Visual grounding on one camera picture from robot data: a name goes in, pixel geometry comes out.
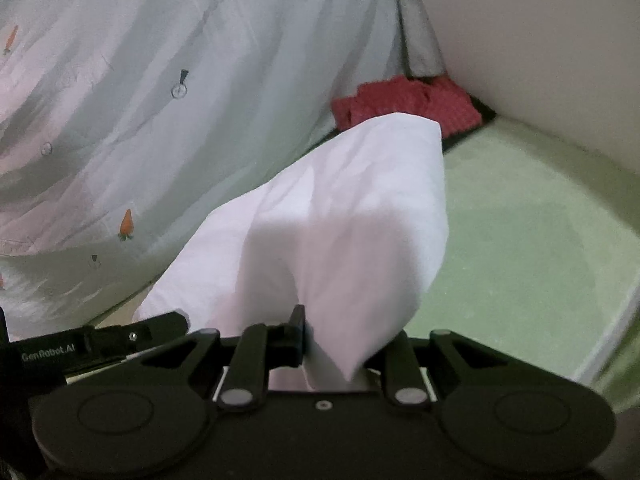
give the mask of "white wall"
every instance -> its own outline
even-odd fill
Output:
[[[423,0],[453,79],[640,173],[640,0]]]

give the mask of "black circular pad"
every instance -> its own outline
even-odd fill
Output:
[[[440,424],[462,451],[503,471],[556,474],[583,468],[609,445],[610,407],[569,386],[459,386]]]
[[[495,416],[511,431],[545,434],[560,430],[569,422],[571,410],[558,399],[539,392],[516,392],[498,400]]]
[[[33,417],[40,450],[60,469],[128,478],[184,452],[203,432],[207,409],[186,386],[82,386],[46,397]]]

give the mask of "carrot print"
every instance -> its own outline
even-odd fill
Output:
[[[131,209],[127,209],[127,212],[120,224],[120,233],[118,234],[120,240],[124,241],[133,238],[133,220],[131,218]]]
[[[14,44],[14,40],[15,40],[15,35],[18,34],[18,26],[16,25],[14,27],[14,30],[11,31],[11,34],[9,35],[9,39],[6,40],[6,46],[4,48],[4,54],[7,55],[8,53],[11,52],[11,46],[12,44]]]

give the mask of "screw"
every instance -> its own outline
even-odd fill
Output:
[[[254,396],[249,390],[245,390],[244,388],[232,388],[226,392],[222,392],[220,400],[229,406],[246,406],[254,400]]]
[[[400,404],[421,404],[428,398],[427,392],[420,388],[401,388],[396,391],[396,400]]]
[[[320,410],[321,412],[327,412],[333,406],[334,404],[330,400],[318,400],[318,402],[316,402],[316,410]]]

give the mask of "pink fabric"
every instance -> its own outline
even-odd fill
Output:
[[[334,99],[331,106],[342,132],[370,118],[394,112],[440,123],[443,139],[482,124],[482,116],[468,94],[447,76],[439,76],[431,84],[409,81],[404,76],[365,83],[358,87],[355,96]]]

